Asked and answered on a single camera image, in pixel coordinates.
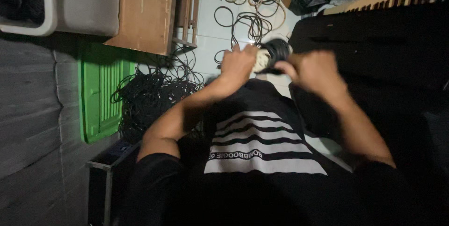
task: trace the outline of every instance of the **hand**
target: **hand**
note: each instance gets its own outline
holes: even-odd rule
[[[319,95],[329,104],[348,95],[348,87],[338,73],[333,52],[292,54],[287,61],[279,61],[274,67],[289,75],[292,82]]]
[[[240,51],[240,46],[234,45],[232,52],[224,51],[218,80],[222,81],[227,89],[237,91],[249,79],[258,49],[253,45],[246,45],[243,51]]]

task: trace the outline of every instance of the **person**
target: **person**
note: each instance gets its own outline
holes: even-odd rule
[[[146,131],[121,225],[415,225],[428,213],[357,106],[331,51],[292,54],[275,68],[337,113],[344,147],[361,162],[336,167],[305,140],[293,101],[251,79],[257,48],[226,51],[221,75]],[[207,154],[180,162],[178,140],[203,119]]]

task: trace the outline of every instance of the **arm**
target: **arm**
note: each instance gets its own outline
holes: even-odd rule
[[[335,56],[328,51],[291,55],[288,62],[275,66],[292,81],[326,101],[340,119],[346,149],[367,160],[396,167],[390,150],[362,109],[354,102],[338,74]]]
[[[247,45],[240,51],[225,51],[221,75],[210,85],[186,97],[165,112],[145,132],[138,161],[153,153],[180,157],[177,141],[188,134],[199,122],[205,110],[237,91],[248,80],[255,63],[257,48]]]

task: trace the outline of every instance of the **black t-shirt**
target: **black t-shirt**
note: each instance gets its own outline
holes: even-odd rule
[[[150,154],[130,183],[121,225],[416,225],[429,217],[404,177],[371,162],[342,170],[304,139],[293,102],[250,80],[205,116],[209,157],[185,168]]]

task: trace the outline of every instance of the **white plastic bin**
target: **white plastic bin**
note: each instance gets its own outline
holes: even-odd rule
[[[0,31],[31,36],[47,36],[55,30],[101,36],[119,31],[120,0],[44,0],[42,25],[0,17]]]

